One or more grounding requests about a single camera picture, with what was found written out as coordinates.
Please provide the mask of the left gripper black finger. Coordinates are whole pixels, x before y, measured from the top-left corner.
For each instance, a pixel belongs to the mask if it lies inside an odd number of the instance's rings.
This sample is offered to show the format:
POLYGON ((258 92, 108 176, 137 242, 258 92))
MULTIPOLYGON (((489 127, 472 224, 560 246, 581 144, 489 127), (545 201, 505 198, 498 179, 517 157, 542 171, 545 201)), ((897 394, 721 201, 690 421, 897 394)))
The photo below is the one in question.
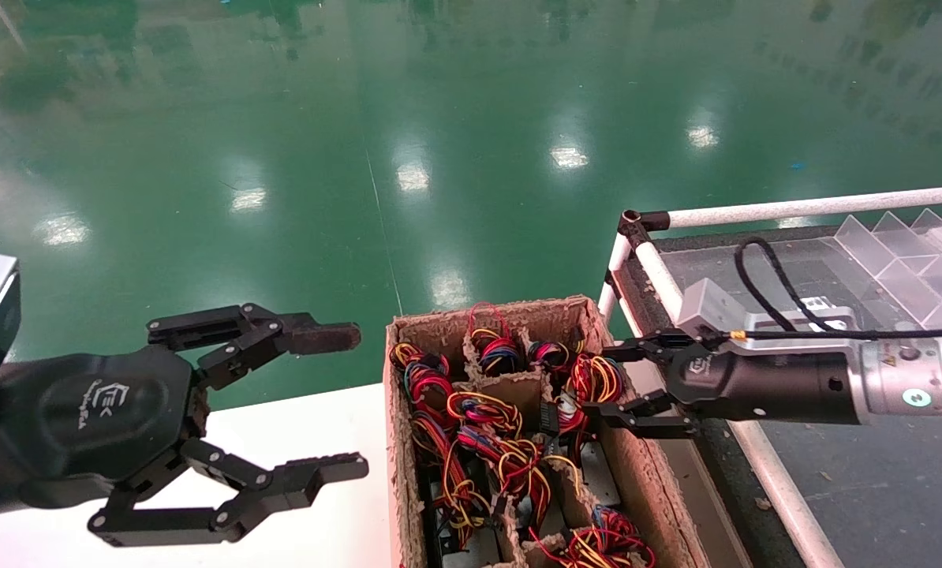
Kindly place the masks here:
POLYGON ((368 472, 368 462, 359 453, 263 469, 202 439, 189 439, 164 466, 153 466, 115 488, 90 518, 88 531, 111 547, 236 543, 273 514, 312 506, 324 485, 359 480, 368 472), (187 469, 233 489, 234 496, 216 508, 136 508, 187 469))
POLYGON ((211 346, 198 359, 196 376, 214 391, 284 353, 302 357, 351 351, 361 341, 358 324, 321 324, 308 312, 278 314, 253 303, 154 319, 147 331, 148 344, 174 352, 211 346))

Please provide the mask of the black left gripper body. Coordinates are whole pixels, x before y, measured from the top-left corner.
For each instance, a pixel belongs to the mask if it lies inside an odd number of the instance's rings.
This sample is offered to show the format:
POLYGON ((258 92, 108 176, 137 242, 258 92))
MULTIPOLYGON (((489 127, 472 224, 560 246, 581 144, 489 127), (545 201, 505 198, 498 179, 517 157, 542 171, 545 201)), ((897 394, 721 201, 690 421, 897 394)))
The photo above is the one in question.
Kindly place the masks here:
POLYGON ((161 346, 4 364, 0 514, 115 489, 150 499, 186 470, 179 446, 204 436, 207 416, 196 371, 161 346))

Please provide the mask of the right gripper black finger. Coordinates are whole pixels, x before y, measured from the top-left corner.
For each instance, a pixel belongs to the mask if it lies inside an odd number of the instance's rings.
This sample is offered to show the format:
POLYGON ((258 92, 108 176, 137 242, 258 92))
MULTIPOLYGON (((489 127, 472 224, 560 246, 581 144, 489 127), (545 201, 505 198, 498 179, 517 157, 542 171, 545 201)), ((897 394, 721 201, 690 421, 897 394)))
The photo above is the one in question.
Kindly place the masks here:
POLYGON ((623 339, 617 346, 605 346, 602 356, 619 363, 686 363, 711 356, 725 341, 726 335, 718 331, 691 337, 680 328, 661 328, 643 337, 623 339))
POLYGON ((604 427, 625 429, 638 439, 688 439, 695 435, 692 420, 668 416, 677 400, 666 391, 655 390, 632 402, 584 402, 583 413, 604 427))

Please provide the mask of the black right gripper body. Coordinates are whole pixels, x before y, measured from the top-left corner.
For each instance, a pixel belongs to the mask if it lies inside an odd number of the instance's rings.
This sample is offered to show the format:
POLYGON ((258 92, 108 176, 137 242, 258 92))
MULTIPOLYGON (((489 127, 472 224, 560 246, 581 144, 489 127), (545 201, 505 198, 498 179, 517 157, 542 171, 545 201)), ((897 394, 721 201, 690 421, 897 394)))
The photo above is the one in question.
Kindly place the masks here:
POLYGON ((849 346, 712 351, 699 342, 664 349, 666 392, 700 418, 778 423, 863 423, 849 346))

